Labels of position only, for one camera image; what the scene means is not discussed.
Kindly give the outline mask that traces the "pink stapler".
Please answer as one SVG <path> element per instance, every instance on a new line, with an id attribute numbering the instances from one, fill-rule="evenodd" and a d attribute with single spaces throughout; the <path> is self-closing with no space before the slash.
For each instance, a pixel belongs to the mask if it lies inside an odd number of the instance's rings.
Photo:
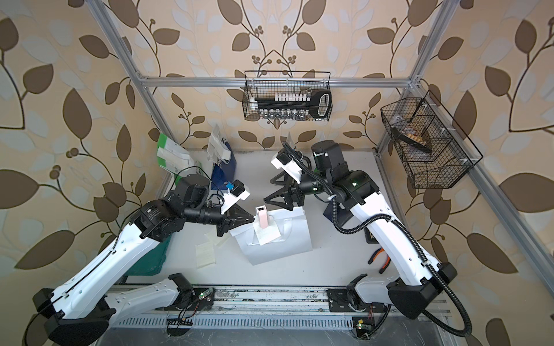
<path id="1" fill-rule="evenodd" d="M 269 226 L 266 206 L 258 206 L 256 208 L 256 217 L 258 218 L 260 229 L 266 229 Z"/>

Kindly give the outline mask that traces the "white paper bag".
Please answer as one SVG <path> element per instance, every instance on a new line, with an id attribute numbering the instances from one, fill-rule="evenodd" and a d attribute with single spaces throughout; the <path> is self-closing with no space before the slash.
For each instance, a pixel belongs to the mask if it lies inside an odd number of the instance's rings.
<path id="1" fill-rule="evenodd" d="M 307 217 L 302 207 L 271 210 L 265 214 L 267 227 L 262 228 L 256 216 L 253 223 L 229 232 L 251 265 L 312 251 Z"/>

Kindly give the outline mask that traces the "small blue paper bag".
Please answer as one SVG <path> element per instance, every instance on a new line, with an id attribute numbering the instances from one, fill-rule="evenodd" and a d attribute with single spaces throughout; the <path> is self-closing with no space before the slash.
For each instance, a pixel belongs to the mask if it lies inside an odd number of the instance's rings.
<path id="1" fill-rule="evenodd" d="M 231 157 L 228 162 L 222 161 L 221 164 L 214 165 L 211 176 L 212 190 L 225 190 L 228 183 L 233 183 L 235 181 L 237 160 L 229 142 L 226 143 L 226 147 L 230 150 Z"/>

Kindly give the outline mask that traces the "large green white bag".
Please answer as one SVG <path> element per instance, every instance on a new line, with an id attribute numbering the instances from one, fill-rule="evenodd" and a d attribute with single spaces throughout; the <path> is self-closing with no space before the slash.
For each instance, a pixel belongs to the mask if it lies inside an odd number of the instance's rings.
<path id="1" fill-rule="evenodd" d="M 190 174 L 203 174 L 201 166 L 196 163 L 190 152 L 163 133 L 160 134 L 157 141 L 157 162 L 161 168 L 173 175 L 173 186 L 182 177 Z"/>

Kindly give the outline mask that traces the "navy blue paper bag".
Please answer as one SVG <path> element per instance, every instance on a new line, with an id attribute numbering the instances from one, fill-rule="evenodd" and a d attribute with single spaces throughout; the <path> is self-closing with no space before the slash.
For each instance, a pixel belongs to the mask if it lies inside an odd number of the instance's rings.
<path id="1" fill-rule="evenodd" d="M 334 215 L 333 203 L 330 202 L 327 205 L 326 209 L 324 210 L 323 216 L 326 217 L 326 219 L 328 219 L 330 222 L 333 222 L 333 215 Z M 342 208 L 340 204 L 338 204 L 338 207 L 336 210 L 336 220 L 337 220 L 337 224 L 340 227 L 343 227 L 349 220 L 352 219 L 352 217 L 353 217 L 353 214 L 349 210 Z"/>

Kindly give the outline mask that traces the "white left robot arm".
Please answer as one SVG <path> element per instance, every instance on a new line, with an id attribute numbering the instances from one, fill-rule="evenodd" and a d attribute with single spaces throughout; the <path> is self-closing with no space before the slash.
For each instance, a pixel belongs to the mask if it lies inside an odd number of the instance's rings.
<path id="1" fill-rule="evenodd" d="M 165 197 L 153 200 L 124 222 L 119 235 L 91 263 L 58 288 L 33 297 L 45 318 L 47 338 L 58 345 L 91 345 L 120 321 L 161 308 L 186 311 L 206 294 L 196 294 L 180 273 L 121 294 L 111 287 L 144 255 L 188 224 L 213 225 L 217 236 L 254 221 L 238 206 L 250 193 L 239 180 L 227 185 L 220 202 L 209 202 L 211 183 L 200 174 L 181 177 Z"/>

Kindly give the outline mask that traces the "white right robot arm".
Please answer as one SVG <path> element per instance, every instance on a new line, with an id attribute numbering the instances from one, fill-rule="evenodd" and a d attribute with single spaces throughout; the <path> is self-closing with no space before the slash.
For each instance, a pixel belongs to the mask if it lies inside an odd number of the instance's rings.
<path id="1" fill-rule="evenodd" d="M 304 197 L 326 193 L 330 221 L 342 234 L 369 230 L 396 267 L 398 277 L 376 283 L 359 276 L 353 282 L 355 302 L 393 305 L 409 319 L 427 313 L 428 305 L 457 276 L 454 266 L 429 254 L 390 209 L 374 180 L 364 171 L 350 170 L 340 146 L 331 140 L 312 146 L 315 168 L 304 163 L 289 144 L 274 155 L 272 165 L 282 170 L 281 190 L 265 202 L 292 209 Z"/>

